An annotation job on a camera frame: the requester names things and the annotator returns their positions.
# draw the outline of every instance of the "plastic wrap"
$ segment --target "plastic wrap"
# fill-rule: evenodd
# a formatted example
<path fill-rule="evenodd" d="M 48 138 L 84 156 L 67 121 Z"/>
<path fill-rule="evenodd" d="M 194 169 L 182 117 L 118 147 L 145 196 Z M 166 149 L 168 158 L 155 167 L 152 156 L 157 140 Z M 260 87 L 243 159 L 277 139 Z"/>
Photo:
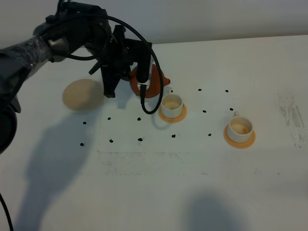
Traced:
<path fill-rule="evenodd" d="M 50 48 L 40 36 L 2 49 L 0 53 L 18 60 L 30 70 L 28 77 L 34 75 L 52 57 Z"/>

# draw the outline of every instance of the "black cable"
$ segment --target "black cable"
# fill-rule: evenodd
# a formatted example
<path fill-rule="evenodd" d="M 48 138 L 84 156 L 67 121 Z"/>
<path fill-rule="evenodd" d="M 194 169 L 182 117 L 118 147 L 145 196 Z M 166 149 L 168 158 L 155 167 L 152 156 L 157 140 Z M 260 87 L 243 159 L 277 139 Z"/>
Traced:
<path fill-rule="evenodd" d="M 4 209 L 6 218 L 8 220 L 10 231 L 14 231 L 12 220 L 11 220 L 11 217 L 10 217 L 10 214 L 9 214 L 9 210 L 8 210 L 8 208 L 7 208 L 7 206 L 6 206 L 5 202 L 4 202 L 3 197 L 1 196 L 1 193 L 0 193 L 0 201 L 1 201 L 2 207 Z"/>
<path fill-rule="evenodd" d="M 72 21 L 72 20 L 76 20 L 76 19 L 79 19 L 79 18 L 91 18 L 91 17 L 96 17 L 96 18 L 103 18 L 103 19 L 108 19 L 110 21 L 114 21 L 116 23 L 119 23 L 121 25 L 123 25 L 124 27 L 126 27 L 127 29 L 129 29 L 131 32 L 133 32 L 142 42 L 144 42 L 144 44 L 146 45 L 147 49 L 150 51 L 153 59 L 154 59 L 154 62 L 156 64 L 156 67 L 157 67 L 157 70 L 158 70 L 158 74 L 159 74 L 159 82 L 160 82 L 160 93 L 159 93 L 159 98 L 158 98 L 158 102 L 157 102 L 157 105 L 156 107 L 152 110 L 152 111 L 148 111 L 146 108 L 145 108 L 145 105 L 144 105 L 144 98 L 145 98 L 145 91 L 144 90 L 145 88 L 142 87 L 140 91 L 140 97 L 141 97 L 141 106 L 142 106 L 142 109 L 143 111 L 146 113 L 146 114 L 153 114 L 157 111 L 157 109 L 159 108 L 160 106 L 160 103 L 162 101 L 162 98 L 163 98 L 163 90 L 164 90 L 164 80 L 163 80 L 163 74 L 162 74 L 162 70 L 160 69 L 160 65 L 159 65 L 159 62 L 157 60 L 157 57 L 153 51 L 153 49 L 149 46 L 148 42 L 145 40 L 145 38 L 139 34 L 138 31 L 136 31 L 134 28 L 132 28 L 130 25 L 128 25 L 127 23 L 117 19 L 117 18 L 114 18 L 114 17 L 111 17 L 111 16 L 108 16 L 108 15 L 103 15 L 103 14 L 83 14 L 83 15 L 76 15 L 76 16 L 73 16 L 73 17 L 70 17 L 70 18 L 66 18 L 62 21 L 58 21 L 52 25 L 50 25 L 48 28 L 42 30 L 39 35 L 43 36 L 47 31 L 49 31 L 50 29 L 52 28 L 55 28 L 56 26 L 60 25 L 61 23 L 64 23 L 64 22 L 69 22 L 69 21 Z"/>
<path fill-rule="evenodd" d="M 74 59 L 74 60 L 80 60 L 80 61 L 89 61 L 89 60 L 93 60 L 93 59 L 96 59 L 100 53 L 106 48 L 106 46 L 108 45 L 108 42 L 109 42 L 109 38 L 107 37 L 107 32 L 105 30 L 105 28 L 99 24 L 99 23 L 95 23 L 95 22 L 92 22 L 90 23 L 94 26 L 98 26 L 99 28 L 101 28 L 104 33 L 105 33 L 105 36 L 106 36 L 106 40 L 105 40 L 105 43 L 104 45 L 102 45 L 102 47 L 92 56 L 87 56 L 87 57 L 82 57 L 82 56 L 76 56 L 76 55 L 72 55 L 72 54 L 66 54 L 64 52 L 54 52 L 55 55 L 59 55 L 59 56 L 62 56 L 62 57 L 65 57 L 65 58 L 68 58 L 68 59 Z"/>
<path fill-rule="evenodd" d="M 62 2 L 63 2 L 63 0 L 58 1 L 57 12 L 56 12 L 55 16 L 59 16 Z"/>

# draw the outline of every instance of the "beige round object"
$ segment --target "beige round object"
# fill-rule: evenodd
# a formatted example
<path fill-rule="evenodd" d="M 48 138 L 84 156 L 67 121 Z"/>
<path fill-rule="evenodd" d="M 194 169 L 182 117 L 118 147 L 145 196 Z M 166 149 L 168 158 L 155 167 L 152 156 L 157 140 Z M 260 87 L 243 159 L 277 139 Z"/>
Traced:
<path fill-rule="evenodd" d="M 85 111 L 102 104 L 104 90 L 101 84 L 92 79 L 80 79 L 65 88 L 62 100 L 69 109 Z"/>

